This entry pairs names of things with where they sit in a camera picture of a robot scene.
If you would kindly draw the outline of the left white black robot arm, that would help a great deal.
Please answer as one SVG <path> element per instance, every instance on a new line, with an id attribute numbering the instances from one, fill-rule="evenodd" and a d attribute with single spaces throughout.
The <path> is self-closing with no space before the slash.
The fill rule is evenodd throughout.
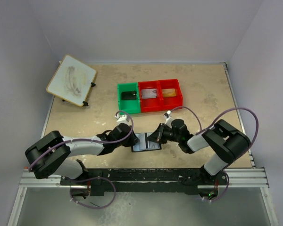
<path id="1" fill-rule="evenodd" d="M 87 181 L 88 170 L 80 159 L 81 155 L 102 156 L 112 153 L 120 146 L 131 147 L 139 142 L 132 126 L 120 123 L 113 130 L 104 131 L 90 138 L 71 138 L 55 130 L 44 136 L 25 151 L 25 156 L 37 179 L 51 175 L 65 176 L 76 184 Z"/>

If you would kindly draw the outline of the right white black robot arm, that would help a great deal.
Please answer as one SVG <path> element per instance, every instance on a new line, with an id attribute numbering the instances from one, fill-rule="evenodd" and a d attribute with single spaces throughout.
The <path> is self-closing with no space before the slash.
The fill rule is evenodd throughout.
<path id="1" fill-rule="evenodd" d="M 175 119 L 170 125 L 161 123 L 148 136 L 148 140 L 159 144 L 177 142 L 181 150 L 188 154 L 211 147 L 215 154 L 201 167 L 200 173 L 200 179 L 205 184 L 212 184 L 217 174 L 240 158 L 251 144 L 246 135 L 225 120 L 217 121 L 213 128 L 202 134 L 193 135 L 184 120 Z"/>

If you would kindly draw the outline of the black card holder wallet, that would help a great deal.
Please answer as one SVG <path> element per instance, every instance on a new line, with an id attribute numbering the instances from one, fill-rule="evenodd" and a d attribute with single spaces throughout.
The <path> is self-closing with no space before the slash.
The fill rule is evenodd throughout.
<path id="1" fill-rule="evenodd" d="M 139 139 L 139 142 L 134 146 L 132 146 L 131 151 L 133 153 L 140 153 L 146 151 L 161 150 L 162 149 L 161 144 L 149 141 L 148 137 L 151 134 L 152 132 L 136 134 L 137 138 Z"/>

